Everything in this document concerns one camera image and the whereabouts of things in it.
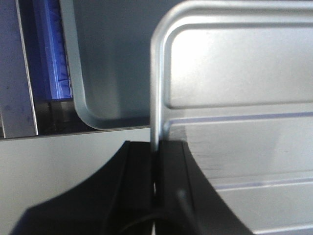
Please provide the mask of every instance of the silver metal tray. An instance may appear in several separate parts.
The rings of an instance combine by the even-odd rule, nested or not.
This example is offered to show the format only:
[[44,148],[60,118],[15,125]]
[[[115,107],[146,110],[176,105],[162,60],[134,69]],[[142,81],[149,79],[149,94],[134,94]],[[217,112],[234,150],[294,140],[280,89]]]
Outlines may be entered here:
[[151,45],[151,125],[256,234],[313,234],[313,3],[186,1]]
[[75,109],[87,125],[149,125],[150,39],[178,2],[60,0]]

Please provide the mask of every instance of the metal plate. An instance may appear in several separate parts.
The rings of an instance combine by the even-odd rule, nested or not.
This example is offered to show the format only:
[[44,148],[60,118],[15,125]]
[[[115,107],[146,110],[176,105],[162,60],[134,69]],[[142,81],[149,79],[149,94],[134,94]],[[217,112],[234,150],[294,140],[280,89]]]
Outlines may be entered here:
[[302,194],[313,183],[312,42],[307,1],[187,1],[152,38],[154,150],[187,141],[258,234],[313,229],[313,199]]
[[75,109],[96,129],[149,125],[149,48],[181,0],[60,0]]

